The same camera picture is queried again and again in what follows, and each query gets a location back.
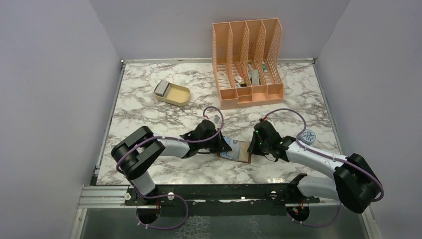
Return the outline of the brown leather card holder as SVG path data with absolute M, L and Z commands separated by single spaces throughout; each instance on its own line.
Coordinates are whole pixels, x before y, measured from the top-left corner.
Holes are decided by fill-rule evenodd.
M 235 162 L 251 163 L 252 154 L 248 153 L 250 142 L 239 141 L 230 137 L 224 137 L 224 140 L 230 146 L 231 151 L 221 152 L 218 157 Z

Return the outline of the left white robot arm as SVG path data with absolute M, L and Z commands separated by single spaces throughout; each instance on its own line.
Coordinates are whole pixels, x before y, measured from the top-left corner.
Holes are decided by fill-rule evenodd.
M 212 154 L 232 151 L 221 130 L 208 119 L 179 137 L 158 136 L 149 127 L 142 126 L 115 145 L 111 156 L 119 171 L 137 188 L 138 199 L 148 205 L 156 200 L 156 184 L 148 173 L 156 159 L 160 156 L 189 158 L 202 149 Z

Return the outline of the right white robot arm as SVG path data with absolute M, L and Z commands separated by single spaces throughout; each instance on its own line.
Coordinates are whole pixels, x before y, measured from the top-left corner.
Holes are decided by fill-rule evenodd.
M 338 200 L 350 211 L 361 214 L 381 194 L 377 176 L 361 155 L 329 154 L 303 145 L 294 137 L 281 137 L 266 120 L 254 126 L 248 152 L 271 155 L 275 161 L 301 164 L 323 174 L 323 177 L 304 176 L 287 189 L 288 198 L 295 203 L 305 197 L 322 197 Z

